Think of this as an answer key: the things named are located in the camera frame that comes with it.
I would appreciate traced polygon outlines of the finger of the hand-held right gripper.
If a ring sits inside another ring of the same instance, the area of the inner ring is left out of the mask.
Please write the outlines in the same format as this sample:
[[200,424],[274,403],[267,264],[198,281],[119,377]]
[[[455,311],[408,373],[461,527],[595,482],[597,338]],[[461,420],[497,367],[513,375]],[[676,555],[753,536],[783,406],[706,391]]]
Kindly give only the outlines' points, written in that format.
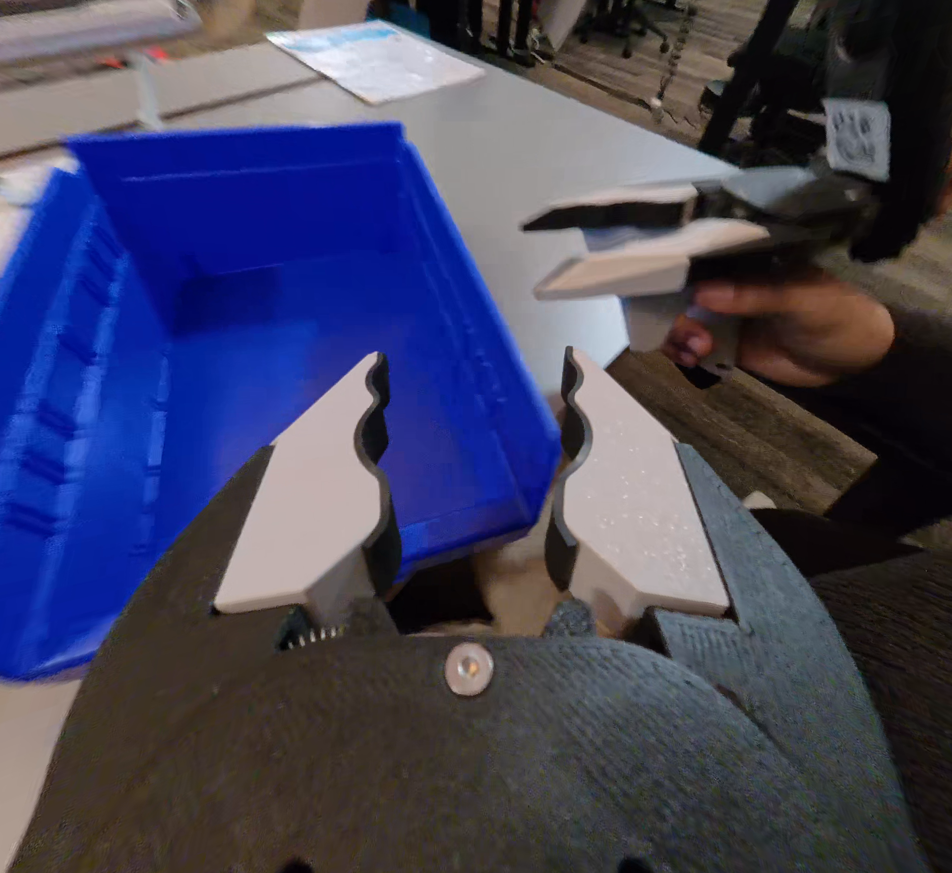
[[630,348],[661,347],[688,308],[688,272],[696,261],[761,248],[766,228],[738,218],[704,218],[659,237],[634,238],[608,250],[566,259],[534,288],[540,301],[617,297],[623,305]]
[[671,230],[691,219],[699,197],[700,191],[689,182],[613,189],[559,200],[522,223],[521,231]]

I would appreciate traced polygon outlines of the white printed leaflet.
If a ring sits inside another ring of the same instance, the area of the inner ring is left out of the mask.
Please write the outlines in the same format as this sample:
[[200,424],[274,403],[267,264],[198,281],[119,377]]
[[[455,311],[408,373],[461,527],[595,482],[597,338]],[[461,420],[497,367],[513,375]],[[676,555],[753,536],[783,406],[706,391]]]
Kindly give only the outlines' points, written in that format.
[[477,64],[386,21],[266,37],[284,54],[371,106],[464,85],[484,74]]

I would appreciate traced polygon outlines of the person's black sweater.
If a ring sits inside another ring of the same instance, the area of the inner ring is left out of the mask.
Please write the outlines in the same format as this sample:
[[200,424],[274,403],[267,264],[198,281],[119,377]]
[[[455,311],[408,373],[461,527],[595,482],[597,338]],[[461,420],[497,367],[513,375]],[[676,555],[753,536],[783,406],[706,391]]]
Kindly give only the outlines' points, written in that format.
[[810,581],[880,714],[914,826],[951,870],[950,549],[798,510],[752,514]]

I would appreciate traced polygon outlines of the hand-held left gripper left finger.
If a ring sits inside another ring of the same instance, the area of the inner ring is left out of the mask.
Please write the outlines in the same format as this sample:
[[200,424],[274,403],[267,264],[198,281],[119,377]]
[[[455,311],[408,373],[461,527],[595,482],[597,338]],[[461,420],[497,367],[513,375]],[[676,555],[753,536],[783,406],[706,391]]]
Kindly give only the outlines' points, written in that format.
[[214,599],[223,615],[302,607],[318,625],[384,596],[402,544],[387,475],[387,357],[363,357],[271,444]]

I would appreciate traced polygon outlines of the wooden table with black legs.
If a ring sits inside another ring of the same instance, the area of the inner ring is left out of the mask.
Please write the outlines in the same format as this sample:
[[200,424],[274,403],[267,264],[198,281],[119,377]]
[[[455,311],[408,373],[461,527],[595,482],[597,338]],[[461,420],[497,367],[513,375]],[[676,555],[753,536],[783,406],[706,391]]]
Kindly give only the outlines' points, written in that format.
[[752,92],[799,0],[768,0],[766,8],[748,38],[746,52],[720,99],[698,142],[701,153],[720,156],[748,95]]

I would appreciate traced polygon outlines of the grey desk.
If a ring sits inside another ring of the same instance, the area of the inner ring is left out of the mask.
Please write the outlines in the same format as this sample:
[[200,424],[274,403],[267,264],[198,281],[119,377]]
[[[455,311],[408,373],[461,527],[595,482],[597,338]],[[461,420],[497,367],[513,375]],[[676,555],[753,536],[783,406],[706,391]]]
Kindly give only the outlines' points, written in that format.
[[[532,380],[555,403],[565,345],[603,365],[626,347],[621,309],[605,298],[536,302],[537,280],[583,245],[577,233],[523,236],[519,225],[561,197],[716,175],[724,166],[510,72],[482,69],[474,82],[371,107],[260,43],[159,66],[155,83],[160,115],[173,129],[403,125]],[[2,172],[53,164],[74,136],[125,133],[134,112],[128,70],[4,92]],[[2,203],[5,270],[22,214]],[[29,821],[86,664],[33,680],[2,678],[3,843],[14,843]]]

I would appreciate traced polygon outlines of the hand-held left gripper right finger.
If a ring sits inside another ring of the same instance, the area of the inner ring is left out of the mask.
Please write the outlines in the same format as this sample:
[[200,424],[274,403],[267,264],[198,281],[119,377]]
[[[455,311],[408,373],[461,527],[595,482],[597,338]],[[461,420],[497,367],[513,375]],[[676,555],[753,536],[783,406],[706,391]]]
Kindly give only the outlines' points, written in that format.
[[545,535],[556,588],[599,629],[650,608],[722,618],[730,599],[671,433],[582,350],[565,349],[562,446]]

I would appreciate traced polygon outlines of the person's right forearm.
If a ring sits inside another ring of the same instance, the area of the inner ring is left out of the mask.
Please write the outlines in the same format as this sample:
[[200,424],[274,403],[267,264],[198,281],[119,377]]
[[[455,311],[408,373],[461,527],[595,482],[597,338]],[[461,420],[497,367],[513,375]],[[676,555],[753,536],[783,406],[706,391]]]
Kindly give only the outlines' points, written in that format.
[[899,538],[951,515],[951,328],[920,308],[890,313],[894,342],[876,366],[770,388],[876,455],[825,516]]

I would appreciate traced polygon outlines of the blue plastic bin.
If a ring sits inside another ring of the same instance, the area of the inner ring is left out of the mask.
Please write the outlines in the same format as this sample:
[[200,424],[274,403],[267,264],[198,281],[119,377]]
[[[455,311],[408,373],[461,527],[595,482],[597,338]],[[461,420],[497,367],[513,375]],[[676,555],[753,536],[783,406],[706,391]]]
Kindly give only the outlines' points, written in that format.
[[398,580],[536,523],[559,431],[397,122],[83,134],[2,274],[1,670],[83,665],[158,559],[387,356]]

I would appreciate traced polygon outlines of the white stand with wooden board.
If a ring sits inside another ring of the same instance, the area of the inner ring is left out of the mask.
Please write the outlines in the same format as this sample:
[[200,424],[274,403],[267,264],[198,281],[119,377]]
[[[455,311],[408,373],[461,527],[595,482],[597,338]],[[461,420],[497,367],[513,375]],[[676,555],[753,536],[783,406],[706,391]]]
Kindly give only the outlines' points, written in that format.
[[148,49],[201,32],[229,36],[255,7],[256,0],[2,0],[2,66],[124,56],[136,78],[138,123],[158,130]]

